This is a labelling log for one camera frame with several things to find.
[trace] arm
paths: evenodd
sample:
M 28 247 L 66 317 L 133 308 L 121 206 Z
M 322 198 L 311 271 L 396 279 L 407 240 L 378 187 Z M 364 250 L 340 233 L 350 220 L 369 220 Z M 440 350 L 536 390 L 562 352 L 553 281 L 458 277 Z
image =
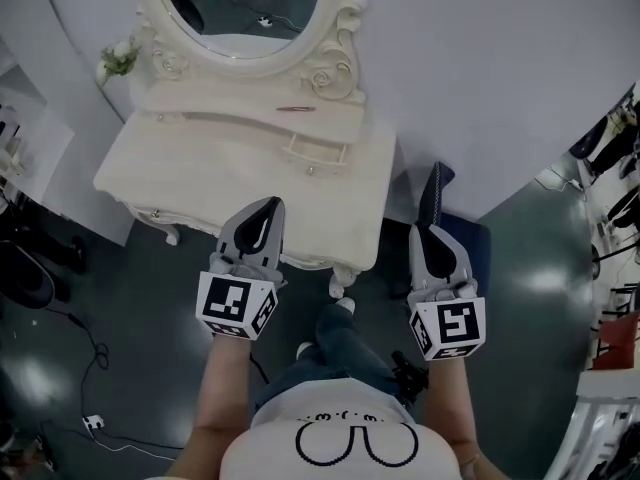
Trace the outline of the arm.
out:
M 477 458 L 473 466 L 477 480 L 506 480 L 478 446 L 464 359 L 430 364 L 426 425 L 449 443 L 463 468 Z
M 248 428 L 251 342 L 217 335 L 200 387 L 189 442 L 167 476 L 217 480 L 231 442 Z

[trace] sneaker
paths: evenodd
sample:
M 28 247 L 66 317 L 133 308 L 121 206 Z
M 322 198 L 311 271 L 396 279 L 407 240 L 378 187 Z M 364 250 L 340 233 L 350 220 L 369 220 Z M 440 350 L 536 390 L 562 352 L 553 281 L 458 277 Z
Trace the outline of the sneaker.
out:
M 338 302 L 336 302 L 338 306 L 342 306 L 345 309 L 348 309 L 353 315 L 356 312 L 356 302 L 349 297 L 343 297 Z
M 313 343 L 311 343 L 310 341 L 305 341 L 304 343 L 300 343 L 300 346 L 296 351 L 296 359 L 300 358 L 300 354 L 302 354 L 309 347 L 313 347 Z

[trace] table leg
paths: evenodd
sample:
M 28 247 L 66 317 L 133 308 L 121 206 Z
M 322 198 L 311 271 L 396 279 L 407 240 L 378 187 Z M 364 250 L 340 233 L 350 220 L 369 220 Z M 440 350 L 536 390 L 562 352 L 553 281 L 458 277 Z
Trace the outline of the table leg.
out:
M 172 226 L 171 224 L 160 224 L 159 222 L 155 222 L 152 218 L 134 210 L 131 207 L 127 207 L 127 208 L 129 208 L 131 215 L 133 215 L 140 222 L 143 222 L 147 226 L 150 226 L 152 228 L 156 228 L 156 229 L 159 229 L 160 231 L 165 232 L 167 234 L 167 243 L 169 245 L 178 245 L 178 243 L 180 242 L 180 233 L 175 226 Z
M 336 264 L 329 281 L 329 295 L 334 299 L 344 297 L 344 289 L 356 282 L 358 274 L 360 274 L 358 270 Z

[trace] blue fabric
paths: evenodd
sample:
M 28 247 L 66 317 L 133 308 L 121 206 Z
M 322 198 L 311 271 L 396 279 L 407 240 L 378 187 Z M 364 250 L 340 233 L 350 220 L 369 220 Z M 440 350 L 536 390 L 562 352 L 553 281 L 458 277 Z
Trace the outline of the blue fabric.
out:
M 303 382 L 346 377 L 395 396 L 407 405 L 399 396 L 400 386 L 391 368 L 362 341 L 349 310 L 337 304 L 325 306 L 316 323 L 316 342 L 264 388 L 256 401 L 256 411 L 280 393 Z

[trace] white wall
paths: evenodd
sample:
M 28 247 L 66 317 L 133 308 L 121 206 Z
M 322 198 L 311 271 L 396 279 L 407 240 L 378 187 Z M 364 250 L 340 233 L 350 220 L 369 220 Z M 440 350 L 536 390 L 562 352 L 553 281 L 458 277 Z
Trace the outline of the white wall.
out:
M 133 217 L 124 205 L 93 187 L 95 173 L 122 121 L 79 64 L 49 0 L 0 0 L 0 15 L 3 42 L 46 101 L 47 109 L 74 133 L 73 138 L 59 144 L 62 151 L 51 144 L 38 148 L 42 156 L 35 165 L 57 162 L 44 189 L 44 206 L 124 245 Z M 27 134 L 24 140 L 37 142 L 38 134 Z M 58 142 L 54 136 L 50 140 Z
M 91 65 L 135 0 L 53 0 Z M 434 159 L 445 207 L 487 213 L 580 138 L 640 77 L 640 0 L 369 0 L 356 36 L 371 107 L 398 132 L 389 214 L 411 219 Z M 125 117 L 122 80 L 107 87 Z

